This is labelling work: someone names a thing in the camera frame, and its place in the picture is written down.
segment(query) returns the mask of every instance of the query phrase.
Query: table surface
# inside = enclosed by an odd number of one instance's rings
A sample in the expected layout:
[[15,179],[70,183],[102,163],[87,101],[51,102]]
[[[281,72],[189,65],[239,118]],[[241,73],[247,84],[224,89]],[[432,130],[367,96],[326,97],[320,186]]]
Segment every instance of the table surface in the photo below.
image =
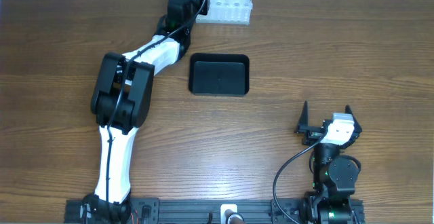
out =
[[[351,105],[363,127],[355,197],[369,223],[433,213],[434,0],[253,0],[249,26],[196,24],[187,55],[154,80],[134,143],[133,197],[271,199],[304,149],[303,102],[321,125]],[[0,221],[62,222],[94,190],[100,135],[90,99],[102,57],[147,43],[167,0],[1,0]],[[246,54],[242,98],[193,96],[195,52]],[[278,195],[312,186],[308,155]]]

